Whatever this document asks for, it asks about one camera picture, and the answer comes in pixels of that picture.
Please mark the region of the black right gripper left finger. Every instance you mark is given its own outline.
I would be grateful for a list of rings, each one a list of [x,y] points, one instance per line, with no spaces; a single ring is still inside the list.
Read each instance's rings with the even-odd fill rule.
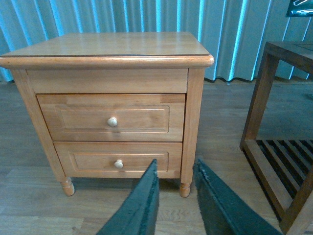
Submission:
[[[98,235],[153,235],[159,207],[157,160],[153,159],[122,206]]]

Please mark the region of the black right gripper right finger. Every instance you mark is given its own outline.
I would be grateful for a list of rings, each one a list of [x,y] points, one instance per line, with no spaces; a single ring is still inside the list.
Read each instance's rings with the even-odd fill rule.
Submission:
[[[194,164],[198,204],[208,235],[280,235],[203,160]]]

